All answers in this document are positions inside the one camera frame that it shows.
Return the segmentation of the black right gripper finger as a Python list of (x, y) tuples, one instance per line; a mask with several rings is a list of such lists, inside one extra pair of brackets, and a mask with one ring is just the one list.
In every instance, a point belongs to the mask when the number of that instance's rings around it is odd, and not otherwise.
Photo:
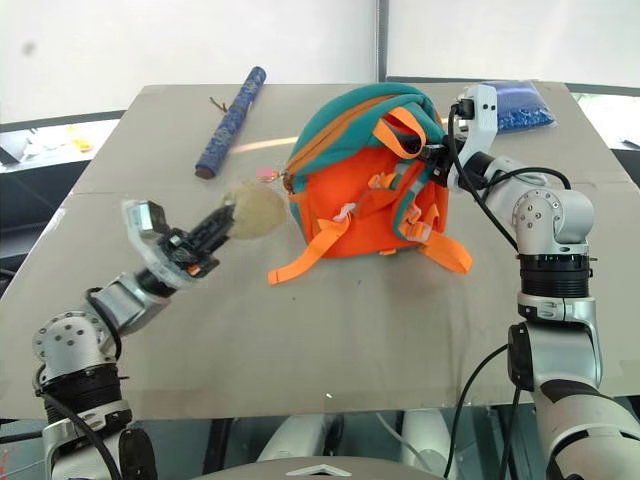
[(426, 143), (422, 145), (421, 139), (416, 134), (401, 134), (399, 141), (408, 153), (416, 154), (419, 157), (430, 157), (442, 150), (440, 143), (426, 141)]

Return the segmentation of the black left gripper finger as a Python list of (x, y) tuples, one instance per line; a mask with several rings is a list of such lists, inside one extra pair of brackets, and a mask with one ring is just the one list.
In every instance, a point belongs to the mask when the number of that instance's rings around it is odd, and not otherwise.
[(223, 205), (202, 220), (192, 231), (192, 237), (224, 237), (234, 224), (235, 205)]
[(230, 239), (231, 230), (232, 225), (224, 225), (212, 230), (203, 241), (203, 253), (206, 255), (212, 255)]

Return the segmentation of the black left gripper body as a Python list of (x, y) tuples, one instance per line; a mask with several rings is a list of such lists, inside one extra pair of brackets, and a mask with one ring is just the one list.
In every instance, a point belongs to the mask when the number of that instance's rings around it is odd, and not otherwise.
[(158, 240), (169, 262), (190, 278), (204, 278), (220, 263), (213, 256), (217, 239), (206, 230), (186, 232), (174, 228)]

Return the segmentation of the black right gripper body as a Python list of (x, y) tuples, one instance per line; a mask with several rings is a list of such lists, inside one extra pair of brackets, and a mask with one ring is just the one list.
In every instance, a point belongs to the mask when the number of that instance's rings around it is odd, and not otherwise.
[(456, 159), (457, 155), (448, 148), (428, 148), (427, 165), (432, 167), (431, 180), (441, 187), (454, 187), (458, 178)]

